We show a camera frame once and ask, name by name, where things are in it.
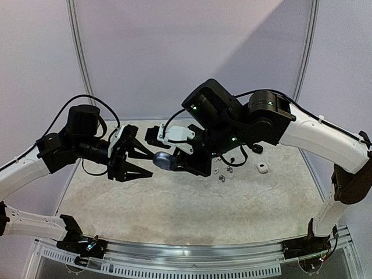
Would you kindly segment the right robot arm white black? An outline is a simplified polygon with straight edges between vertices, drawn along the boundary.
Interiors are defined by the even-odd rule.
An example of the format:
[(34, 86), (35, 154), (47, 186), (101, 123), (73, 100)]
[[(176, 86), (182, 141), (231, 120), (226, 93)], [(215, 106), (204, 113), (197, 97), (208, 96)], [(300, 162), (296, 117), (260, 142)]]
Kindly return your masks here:
[(208, 79), (183, 101), (183, 111), (195, 120), (187, 128), (164, 134), (176, 149), (173, 171), (197, 176), (211, 174), (212, 159), (240, 146), (260, 142), (304, 149), (331, 161), (332, 198), (309, 221), (301, 249), (313, 253), (349, 205), (358, 203), (371, 188), (371, 142), (366, 133), (350, 133), (305, 111), (276, 90), (254, 90), (241, 103), (217, 80)]

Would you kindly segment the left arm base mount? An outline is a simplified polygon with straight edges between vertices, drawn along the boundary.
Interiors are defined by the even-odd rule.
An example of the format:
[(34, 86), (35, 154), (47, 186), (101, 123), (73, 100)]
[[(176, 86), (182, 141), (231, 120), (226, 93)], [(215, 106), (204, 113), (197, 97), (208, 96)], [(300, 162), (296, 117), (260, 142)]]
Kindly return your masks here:
[(94, 237), (84, 236), (80, 226), (72, 216), (61, 214), (60, 218), (65, 224), (67, 233), (61, 241), (56, 242), (57, 248), (79, 254), (80, 257), (103, 259), (108, 247), (107, 241), (100, 239), (98, 235)]

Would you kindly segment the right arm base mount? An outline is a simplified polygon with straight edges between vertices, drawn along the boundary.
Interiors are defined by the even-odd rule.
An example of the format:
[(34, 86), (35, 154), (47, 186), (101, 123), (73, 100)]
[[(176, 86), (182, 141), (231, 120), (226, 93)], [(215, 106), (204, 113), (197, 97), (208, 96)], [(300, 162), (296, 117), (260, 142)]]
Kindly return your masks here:
[(338, 229), (334, 225), (332, 234), (335, 244), (331, 245), (330, 236), (316, 237), (313, 232), (313, 220), (311, 218), (304, 237), (292, 238), (281, 242), (282, 252), (285, 259), (299, 259), (300, 268), (310, 271), (320, 267), (335, 252), (338, 245)]

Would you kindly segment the blue-grey earbud charging case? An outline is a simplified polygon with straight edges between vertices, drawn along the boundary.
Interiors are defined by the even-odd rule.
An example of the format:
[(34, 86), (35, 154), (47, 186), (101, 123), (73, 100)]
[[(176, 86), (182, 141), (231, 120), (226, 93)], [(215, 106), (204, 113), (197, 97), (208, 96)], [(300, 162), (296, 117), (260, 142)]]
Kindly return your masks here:
[(175, 157), (167, 152), (156, 152), (152, 159), (153, 164), (163, 170), (171, 170)]

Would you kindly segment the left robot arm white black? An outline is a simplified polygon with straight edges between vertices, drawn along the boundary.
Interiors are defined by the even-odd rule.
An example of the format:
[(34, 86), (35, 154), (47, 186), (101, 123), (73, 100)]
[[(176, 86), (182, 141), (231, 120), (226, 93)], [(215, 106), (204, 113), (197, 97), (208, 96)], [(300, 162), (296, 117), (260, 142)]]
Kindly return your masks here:
[[(98, 107), (71, 107), (67, 123), (60, 132), (42, 136), (25, 156), (19, 156), (9, 166), (2, 166), (1, 199), (38, 178), (74, 164), (79, 158), (106, 166), (104, 173), (108, 179), (118, 182), (152, 176), (151, 171), (126, 161), (127, 158), (151, 160), (154, 157), (153, 152), (136, 139), (138, 127), (119, 126), (110, 141), (97, 136), (98, 127), (107, 132)], [(64, 241), (73, 252), (82, 252), (87, 246), (73, 217), (23, 212), (2, 202), (1, 235), (10, 234)]]

